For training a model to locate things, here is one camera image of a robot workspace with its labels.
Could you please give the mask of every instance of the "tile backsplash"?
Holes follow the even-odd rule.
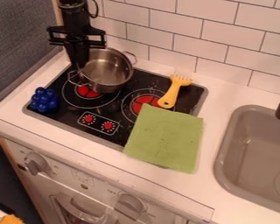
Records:
[[[96,1],[109,46],[280,94],[280,0]]]

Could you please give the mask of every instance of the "floor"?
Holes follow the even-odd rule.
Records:
[[[25,224],[43,224],[25,189],[0,147],[0,209]]]

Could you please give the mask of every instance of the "green sponge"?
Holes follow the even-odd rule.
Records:
[[[123,153],[154,165],[193,173],[203,119],[144,104]]]

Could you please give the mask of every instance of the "black cooktop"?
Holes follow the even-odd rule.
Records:
[[[127,143],[142,105],[157,107],[158,99],[171,85],[166,77],[135,69],[133,78],[121,91],[100,94],[88,86],[76,87],[68,82],[69,71],[71,67],[47,87],[59,97],[57,109],[39,113],[28,104],[24,112],[118,150]],[[172,110],[197,115],[206,95],[203,87],[182,87]]]

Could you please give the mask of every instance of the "sink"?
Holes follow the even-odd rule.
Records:
[[[280,121],[275,110],[248,105],[234,111],[214,175],[233,195],[280,213]]]

